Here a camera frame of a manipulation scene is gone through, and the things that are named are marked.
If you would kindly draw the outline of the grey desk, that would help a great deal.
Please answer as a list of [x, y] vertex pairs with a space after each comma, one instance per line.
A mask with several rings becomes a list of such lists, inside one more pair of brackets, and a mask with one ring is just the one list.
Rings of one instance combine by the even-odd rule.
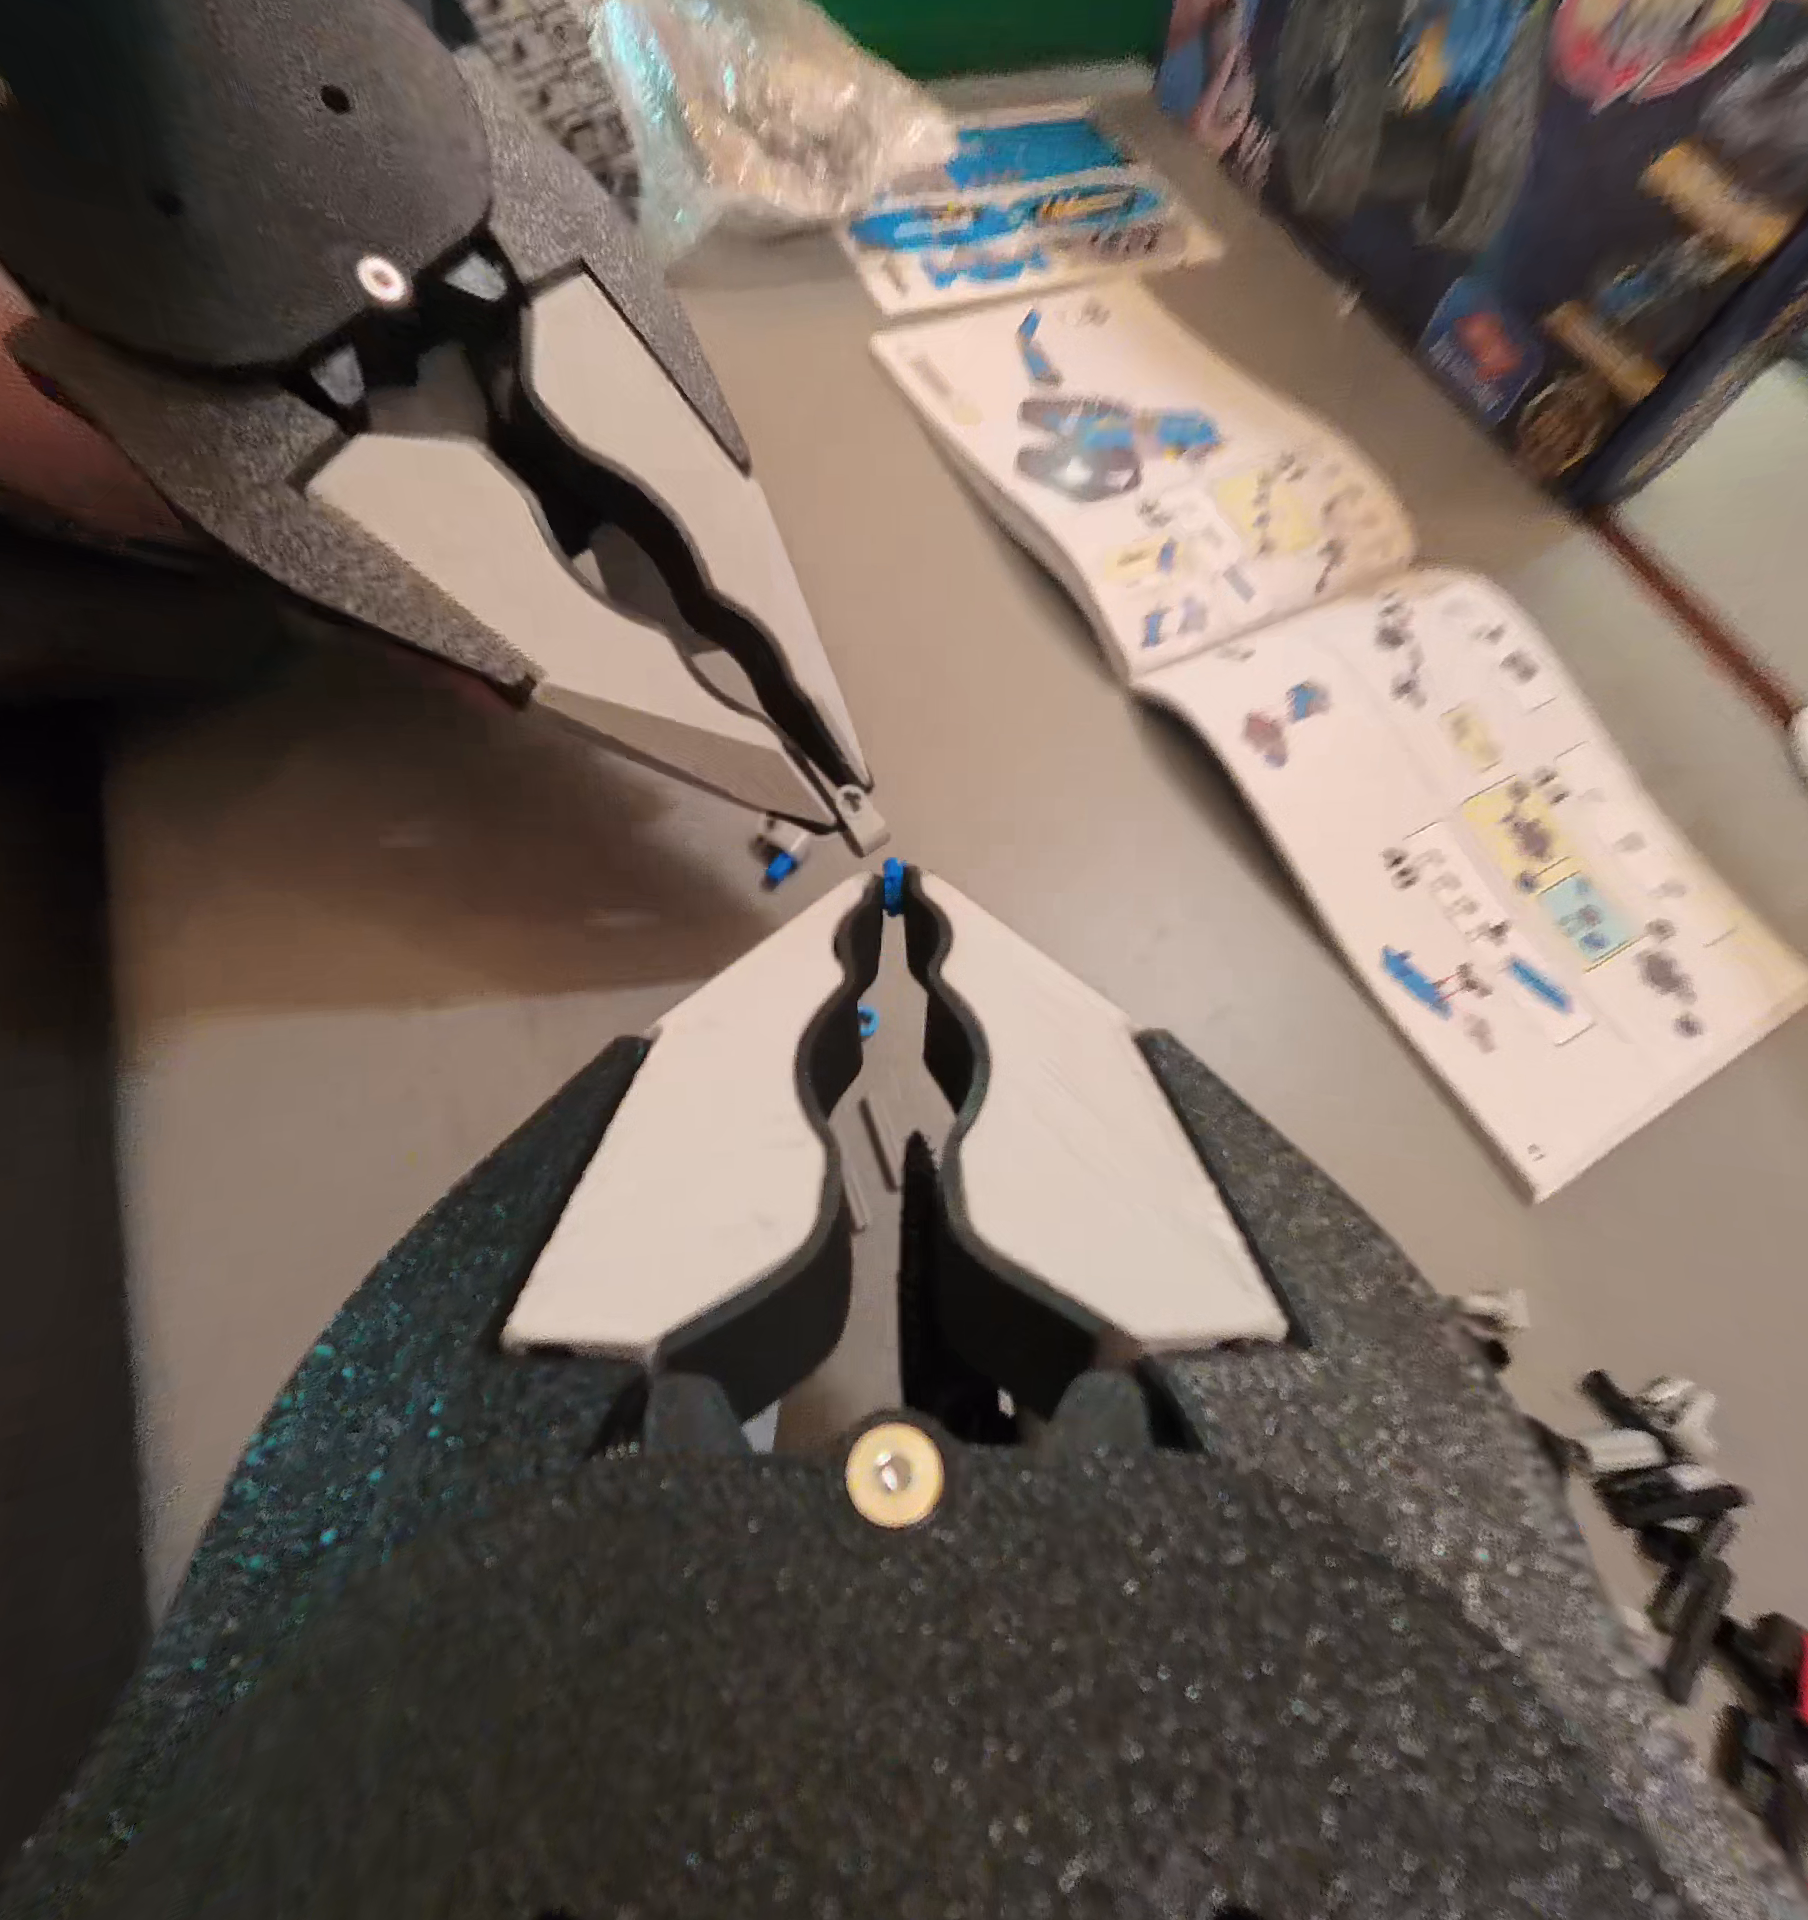
[[[1534, 1202], [1378, 1011], [1206, 748], [870, 354], [838, 245], [691, 316], [868, 757], [882, 853], [1118, 1007], [1289, 1341], [1092, 1372], [1043, 1421], [927, 1310], [924, 996], [865, 1003], [844, 1335], [742, 1423], [501, 1349], [651, 1025], [778, 900], [755, 814], [297, 617], [260, 690], [111, 758], [116, 1142], [156, 1638], [86, 1917], [1503, 1917], [1516, 1790], [1406, 1568], [1420, 1294], [1524, 1289], [1691, 1375], [1808, 1627], [1808, 1011]], [[1808, 962], [1780, 735], [1275, 227], [1149, 291], [1385, 474], [1548, 638], [1651, 801]], [[873, 1158], [867, 1101], [901, 1147]], [[1521, 1913], [1509, 1917], [1554, 1917]]]

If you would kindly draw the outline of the dark blue toy box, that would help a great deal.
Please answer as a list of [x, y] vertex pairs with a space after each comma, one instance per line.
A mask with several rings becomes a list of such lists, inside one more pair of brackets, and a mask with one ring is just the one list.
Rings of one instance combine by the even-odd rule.
[[1178, 3], [1156, 101], [1575, 507], [1808, 330], [1808, 3]]

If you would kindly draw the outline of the person's left hand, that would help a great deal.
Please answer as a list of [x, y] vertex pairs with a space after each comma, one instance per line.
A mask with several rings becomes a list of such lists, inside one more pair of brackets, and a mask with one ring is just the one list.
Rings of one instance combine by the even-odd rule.
[[145, 478], [14, 359], [11, 339], [31, 319], [34, 307], [0, 266], [0, 517], [127, 554], [189, 553], [192, 531]]

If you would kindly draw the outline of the blue sticker sheet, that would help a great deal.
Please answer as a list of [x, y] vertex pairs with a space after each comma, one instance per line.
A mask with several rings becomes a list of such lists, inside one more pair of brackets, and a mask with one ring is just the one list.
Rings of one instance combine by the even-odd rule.
[[1225, 254], [1087, 102], [974, 114], [955, 135], [950, 157], [839, 227], [845, 260], [889, 322]]

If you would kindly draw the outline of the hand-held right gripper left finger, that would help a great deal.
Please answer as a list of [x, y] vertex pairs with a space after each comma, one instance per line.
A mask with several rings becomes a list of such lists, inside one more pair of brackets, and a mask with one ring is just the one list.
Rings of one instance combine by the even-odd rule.
[[742, 1423], [830, 1357], [854, 1238], [830, 1118], [886, 921], [879, 878], [844, 882], [651, 1025], [501, 1349], [699, 1377]]

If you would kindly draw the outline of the clear plastic bag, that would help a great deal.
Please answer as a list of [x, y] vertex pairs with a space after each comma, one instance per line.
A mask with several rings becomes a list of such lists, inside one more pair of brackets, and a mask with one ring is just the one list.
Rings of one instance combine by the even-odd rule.
[[804, 3], [606, 3], [591, 56], [663, 260], [716, 232], [839, 227], [957, 151], [951, 114]]

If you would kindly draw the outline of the pile of small building pieces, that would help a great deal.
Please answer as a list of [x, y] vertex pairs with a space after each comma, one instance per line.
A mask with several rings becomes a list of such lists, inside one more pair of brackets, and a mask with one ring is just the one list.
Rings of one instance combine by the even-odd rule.
[[1714, 1395], [1581, 1380], [1563, 1436], [1499, 1380], [1528, 1325], [1512, 1294], [1420, 1294], [1432, 1448], [1406, 1568], [1462, 1628], [1449, 1756], [1516, 1790], [1509, 1829], [1455, 1838], [1476, 1915], [1808, 1917], [1808, 1627], [1738, 1618], [1748, 1505], [1720, 1473]]

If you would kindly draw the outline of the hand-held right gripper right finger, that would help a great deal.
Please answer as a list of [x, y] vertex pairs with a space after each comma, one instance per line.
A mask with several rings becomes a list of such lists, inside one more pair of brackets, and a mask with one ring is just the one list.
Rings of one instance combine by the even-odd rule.
[[924, 870], [896, 878], [924, 996], [927, 1313], [966, 1377], [1051, 1418], [1092, 1372], [1289, 1341], [1289, 1306], [1139, 1030]]

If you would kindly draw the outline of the open instruction booklet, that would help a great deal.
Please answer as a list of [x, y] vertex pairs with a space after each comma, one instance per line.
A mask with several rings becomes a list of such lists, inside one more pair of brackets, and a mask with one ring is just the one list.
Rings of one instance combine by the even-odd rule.
[[1516, 600], [1423, 565], [1385, 474], [1152, 294], [979, 305], [868, 349], [1531, 1199], [1808, 1011], [1808, 962]]

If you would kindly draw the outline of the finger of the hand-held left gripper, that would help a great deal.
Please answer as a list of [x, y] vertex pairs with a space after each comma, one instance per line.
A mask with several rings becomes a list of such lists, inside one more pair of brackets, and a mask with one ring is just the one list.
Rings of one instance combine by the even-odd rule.
[[724, 390], [672, 289], [624, 305], [578, 272], [523, 322], [535, 416], [665, 576], [694, 636], [736, 660], [827, 791], [870, 794], [868, 757]]
[[523, 654], [538, 708], [753, 812], [810, 832], [841, 824], [829, 790], [765, 716], [709, 685], [667, 630], [612, 606], [580, 576], [534, 494], [484, 444], [357, 436], [305, 496]]

